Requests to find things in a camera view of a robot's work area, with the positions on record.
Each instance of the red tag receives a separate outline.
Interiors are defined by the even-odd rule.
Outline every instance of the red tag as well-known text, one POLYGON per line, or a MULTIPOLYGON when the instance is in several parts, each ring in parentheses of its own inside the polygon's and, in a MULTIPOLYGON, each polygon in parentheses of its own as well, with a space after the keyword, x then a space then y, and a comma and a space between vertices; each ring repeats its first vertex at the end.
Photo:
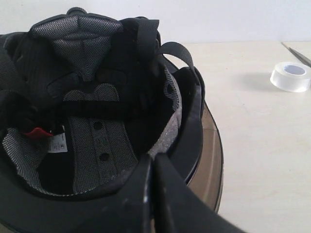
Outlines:
POLYGON ((42 128, 36 127, 29 133, 24 133, 27 137, 29 137, 32 140, 39 140, 44 139, 48 137, 52 137, 53 134, 46 132, 42 128))

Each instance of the white table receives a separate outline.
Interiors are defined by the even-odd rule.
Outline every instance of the white table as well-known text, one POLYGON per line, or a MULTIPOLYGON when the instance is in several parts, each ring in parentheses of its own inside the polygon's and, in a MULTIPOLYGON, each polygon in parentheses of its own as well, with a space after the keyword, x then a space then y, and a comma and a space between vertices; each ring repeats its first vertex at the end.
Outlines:
MULTIPOLYGON (((288 43, 311 57, 311 43, 288 43)), ((279 42, 189 44, 225 156, 219 213, 250 233, 311 232, 311 90, 270 83, 279 42)))

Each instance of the motorcycle helmet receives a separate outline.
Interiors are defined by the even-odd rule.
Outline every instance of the motorcycle helmet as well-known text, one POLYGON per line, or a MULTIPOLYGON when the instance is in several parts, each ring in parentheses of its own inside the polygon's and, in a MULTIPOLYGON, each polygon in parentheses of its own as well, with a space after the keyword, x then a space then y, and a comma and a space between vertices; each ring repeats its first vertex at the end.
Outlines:
POLYGON ((162 156, 165 171, 218 210, 223 155, 204 82, 185 47, 161 44, 158 25, 72 8, 0 37, 3 225, 68 233, 101 232, 106 222, 106 232, 145 232, 162 156))

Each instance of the tape roll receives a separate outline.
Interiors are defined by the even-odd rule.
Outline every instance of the tape roll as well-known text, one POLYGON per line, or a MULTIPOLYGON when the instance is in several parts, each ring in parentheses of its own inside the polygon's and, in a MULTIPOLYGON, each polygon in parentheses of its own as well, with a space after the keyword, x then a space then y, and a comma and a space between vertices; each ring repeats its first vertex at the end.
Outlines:
POLYGON ((301 63, 282 62, 275 66, 270 81, 284 91, 303 92, 310 87, 311 68, 301 63))

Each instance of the white label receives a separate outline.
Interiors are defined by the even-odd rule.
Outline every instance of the white label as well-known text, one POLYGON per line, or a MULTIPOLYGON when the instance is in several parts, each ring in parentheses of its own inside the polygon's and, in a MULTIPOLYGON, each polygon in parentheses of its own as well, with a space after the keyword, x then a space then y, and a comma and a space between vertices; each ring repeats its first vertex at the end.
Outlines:
POLYGON ((49 138, 48 153, 62 153, 62 152, 68 152, 65 133, 61 133, 59 135, 55 135, 49 138))

